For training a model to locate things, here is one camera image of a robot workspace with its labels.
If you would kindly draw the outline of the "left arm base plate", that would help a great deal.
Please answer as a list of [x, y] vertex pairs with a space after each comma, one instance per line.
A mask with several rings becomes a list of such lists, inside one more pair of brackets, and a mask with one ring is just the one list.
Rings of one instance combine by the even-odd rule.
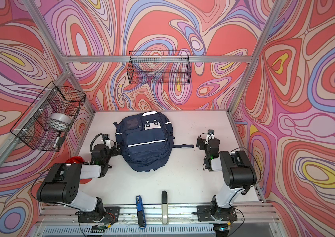
[[118, 222], [120, 209], [119, 206], [105, 206], [103, 210], [94, 210], [91, 212], [78, 211], [75, 214], [78, 216], [79, 223], [114, 224]]

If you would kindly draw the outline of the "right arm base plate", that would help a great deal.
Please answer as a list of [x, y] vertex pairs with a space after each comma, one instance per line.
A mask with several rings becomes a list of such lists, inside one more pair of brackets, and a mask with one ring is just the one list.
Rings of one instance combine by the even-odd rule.
[[219, 208], [211, 205], [198, 205], [196, 208], [193, 214], [197, 215], [200, 222], [227, 221], [233, 223], [238, 220], [234, 207]]

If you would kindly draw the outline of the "navy blue backpack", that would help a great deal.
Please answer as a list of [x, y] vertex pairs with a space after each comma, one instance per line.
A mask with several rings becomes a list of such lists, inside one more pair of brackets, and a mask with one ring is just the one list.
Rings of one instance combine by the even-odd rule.
[[172, 123], [161, 112], [131, 115], [114, 125], [121, 155], [136, 172], [156, 171], [163, 167], [174, 148], [194, 148], [193, 144], [174, 144]]

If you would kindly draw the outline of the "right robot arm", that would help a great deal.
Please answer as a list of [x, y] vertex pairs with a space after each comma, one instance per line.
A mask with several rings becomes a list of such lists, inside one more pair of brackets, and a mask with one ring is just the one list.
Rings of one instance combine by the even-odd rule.
[[257, 184], [257, 174], [246, 152], [241, 147], [231, 151], [220, 151], [220, 140], [214, 130], [197, 138], [196, 147], [205, 152], [203, 170], [221, 172], [224, 183], [212, 203], [216, 208], [231, 208], [238, 195], [245, 195]]

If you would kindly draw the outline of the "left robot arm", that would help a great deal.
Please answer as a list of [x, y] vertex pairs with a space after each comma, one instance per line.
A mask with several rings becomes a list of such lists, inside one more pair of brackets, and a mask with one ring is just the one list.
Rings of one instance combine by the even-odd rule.
[[103, 178], [112, 168], [110, 159], [121, 154], [121, 146], [109, 139], [108, 135], [100, 133], [90, 143], [89, 150], [89, 163], [54, 164], [37, 190], [37, 200], [49, 204], [63, 204], [80, 212], [103, 216], [105, 208], [101, 198], [80, 191], [80, 181]]

